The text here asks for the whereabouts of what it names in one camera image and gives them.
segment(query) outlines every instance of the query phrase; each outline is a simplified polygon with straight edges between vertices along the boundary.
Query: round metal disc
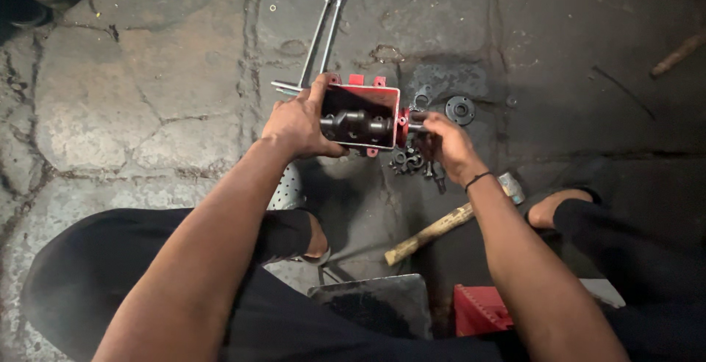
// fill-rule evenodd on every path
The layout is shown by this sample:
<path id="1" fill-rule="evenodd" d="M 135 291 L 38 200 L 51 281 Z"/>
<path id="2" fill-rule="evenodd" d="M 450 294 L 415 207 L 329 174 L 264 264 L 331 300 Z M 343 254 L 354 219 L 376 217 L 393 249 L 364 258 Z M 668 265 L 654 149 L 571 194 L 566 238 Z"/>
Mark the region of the round metal disc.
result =
<path id="1" fill-rule="evenodd" d="M 446 116 L 460 126 L 473 121 L 476 116 L 476 106 L 468 97 L 454 96 L 446 103 Z"/>

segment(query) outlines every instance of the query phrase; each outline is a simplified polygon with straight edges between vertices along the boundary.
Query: wooden hammer handle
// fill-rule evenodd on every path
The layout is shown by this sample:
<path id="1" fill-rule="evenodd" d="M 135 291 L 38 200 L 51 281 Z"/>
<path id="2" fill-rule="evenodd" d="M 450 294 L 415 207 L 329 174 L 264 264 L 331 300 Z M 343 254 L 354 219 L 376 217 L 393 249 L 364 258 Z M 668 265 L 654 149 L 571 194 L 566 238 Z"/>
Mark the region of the wooden hammer handle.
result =
<path id="1" fill-rule="evenodd" d="M 456 226 L 468 222 L 475 216 L 470 202 L 451 211 L 451 213 L 432 223 L 429 227 L 414 234 L 408 240 L 399 243 L 394 248 L 385 252 L 388 265 L 396 265 L 407 256 L 416 252 L 430 240 L 442 236 Z"/>

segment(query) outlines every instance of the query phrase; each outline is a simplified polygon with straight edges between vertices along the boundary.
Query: black wristband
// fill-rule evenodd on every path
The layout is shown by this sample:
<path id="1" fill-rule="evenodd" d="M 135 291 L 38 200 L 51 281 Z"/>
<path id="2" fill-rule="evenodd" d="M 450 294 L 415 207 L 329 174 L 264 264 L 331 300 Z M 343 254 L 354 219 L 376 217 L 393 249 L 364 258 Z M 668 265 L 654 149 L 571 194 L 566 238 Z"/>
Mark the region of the black wristband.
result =
<path id="1" fill-rule="evenodd" d="M 477 182 L 478 179 L 480 179 L 481 177 L 483 177 L 485 175 L 492 175 L 492 174 L 493 174 L 493 172 L 487 171 L 486 173 L 481 173 L 480 175 L 474 177 L 473 180 L 468 182 L 468 184 L 466 185 L 466 188 L 465 188 L 466 194 L 468 194 L 468 187 L 470 187 L 473 183 Z"/>

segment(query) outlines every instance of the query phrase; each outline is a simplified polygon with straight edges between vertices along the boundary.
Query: forearm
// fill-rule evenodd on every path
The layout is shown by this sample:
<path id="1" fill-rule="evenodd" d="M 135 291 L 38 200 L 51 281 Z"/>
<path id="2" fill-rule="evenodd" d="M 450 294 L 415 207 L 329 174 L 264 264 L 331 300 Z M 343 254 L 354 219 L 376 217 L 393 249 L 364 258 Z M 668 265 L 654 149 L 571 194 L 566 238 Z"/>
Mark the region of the forearm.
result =
<path id="1" fill-rule="evenodd" d="M 164 244 L 118 309 L 95 360 L 215 359 L 289 159 L 276 140 L 248 150 Z"/>
<path id="2" fill-rule="evenodd" d="M 468 190 L 491 276 L 536 361 L 624 361 L 591 295 L 491 176 Z"/>

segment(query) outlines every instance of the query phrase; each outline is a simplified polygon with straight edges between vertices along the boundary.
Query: red plastic crate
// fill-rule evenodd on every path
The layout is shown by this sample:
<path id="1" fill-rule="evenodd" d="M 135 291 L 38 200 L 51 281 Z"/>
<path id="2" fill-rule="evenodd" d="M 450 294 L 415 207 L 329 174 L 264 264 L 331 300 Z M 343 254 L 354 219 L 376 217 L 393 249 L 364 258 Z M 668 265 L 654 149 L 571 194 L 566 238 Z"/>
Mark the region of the red plastic crate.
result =
<path id="1" fill-rule="evenodd" d="M 495 286 L 453 287 L 456 336 L 512 329 L 513 319 Z"/>

